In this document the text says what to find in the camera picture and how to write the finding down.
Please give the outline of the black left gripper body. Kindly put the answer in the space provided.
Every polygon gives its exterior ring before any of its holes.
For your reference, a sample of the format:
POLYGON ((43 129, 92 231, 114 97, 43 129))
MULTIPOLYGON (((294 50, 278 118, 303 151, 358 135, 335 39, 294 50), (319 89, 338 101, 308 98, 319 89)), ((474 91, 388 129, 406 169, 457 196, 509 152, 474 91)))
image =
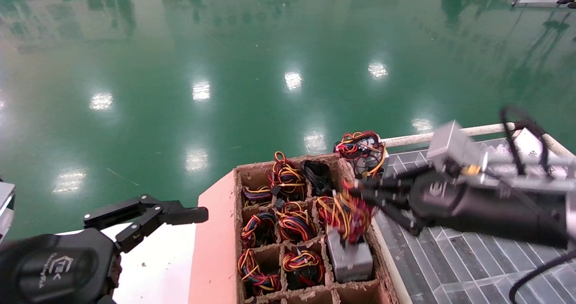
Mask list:
POLYGON ((89 228, 1 245, 3 304, 113 304, 121 260, 117 245, 89 228))

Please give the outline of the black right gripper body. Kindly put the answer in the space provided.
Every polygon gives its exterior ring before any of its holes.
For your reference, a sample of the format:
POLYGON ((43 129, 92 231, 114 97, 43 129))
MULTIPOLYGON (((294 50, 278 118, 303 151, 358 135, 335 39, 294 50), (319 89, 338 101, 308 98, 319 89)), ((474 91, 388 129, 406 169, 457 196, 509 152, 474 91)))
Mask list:
POLYGON ((566 250, 566 195, 523 191, 530 209, 509 189, 451 184, 436 171, 417 177, 409 191, 412 214, 430 227, 493 236, 566 250))

